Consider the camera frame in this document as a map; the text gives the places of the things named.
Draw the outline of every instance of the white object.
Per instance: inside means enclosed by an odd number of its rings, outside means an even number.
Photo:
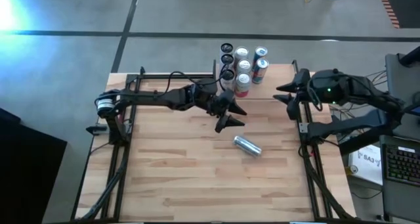
[[[353,176],[382,185],[380,148],[369,145],[352,152],[348,157],[348,166],[356,168]]]

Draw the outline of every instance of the black floor stripe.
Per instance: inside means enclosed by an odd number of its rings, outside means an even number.
[[[40,35],[40,36],[83,36],[83,37],[119,37],[123,32],[100,31],[49,31],[49,30],[5,30],[0,35]]]
[[[112,68],[111,68],[111,73],[117,73],[119,69],[119,65],[121,64],[121,59],[123,58],[125,43],[127,42],[127,36],[129,35],[131,23],[133,23],[134,13],[136,12],[137,1],[138,0],[131,1],[130,10],[127,15],[127,20],[125,21],[123,35],[121,39],[119,40],[117,53],[115,54],[114,63],[112,64]]]
[[[156,37],[180,39],[265,39],[304,41],[361,41],[361,42],[420,42],[420,37],[349,37],[323,35],[274,35],[274,34],[193,34],[193,33],[129,33],[129,37]]]

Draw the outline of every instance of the gray floor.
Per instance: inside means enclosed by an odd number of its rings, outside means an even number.
[[[13,18],[0,30],[121,32],[131,0],[7,0]],[[132,32],[235,33],[418,37],[397,30],[380,0],[138,0]],[[0,35],[0,107],[69,146],[44,222],[69,220],[96,120],[93,99],[104,90],[120,37]],[[271,63],[310,70],[338,68],[366,75],[383,70],[387,53],[406,53],[418,43],[272,41],[129,37],[119,72],[208,72],[224,42],[249,49],[267,46]],[[375,190],[350,184],[353,192]],[[381,197],[354,198],[358,216],[374,219]]]

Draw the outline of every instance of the wooden table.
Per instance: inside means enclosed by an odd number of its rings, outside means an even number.
[[[220,134],[214,131],[217,119],[199,108],[177,112],[138,106],[120,221],[312,221],[296,123],[286,106],[272,99],[280,93],[275,88],[293,75],[292,65],[271,65],[263,83],[237,99],[248,115],[234,117],[246,126]],[[125,78],[110,74],[106,89],[124,88]],[[173,80],[171,87],[187,83]],[[164,91],[166,85],[166,79],[143,80],[140,88]],[[312,115],[314,121],[331,121],[328,106]],[[236,148],[236,135],[260,146],[262,156],[255,159]],[[96,137],[93,148],[107,140],[107,135]],[[76,217],[104,190],[111,153],[112,146],[106,146],[90,157]],[[339,149],[325,143],[320,153],[328,188],[355,215]],[[319,190],[317,196],[324,213]]]

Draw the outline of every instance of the computer keyboard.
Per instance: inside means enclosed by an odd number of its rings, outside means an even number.
[[[387,145],[387,178],[420,186],[420,153],[414,149]]]

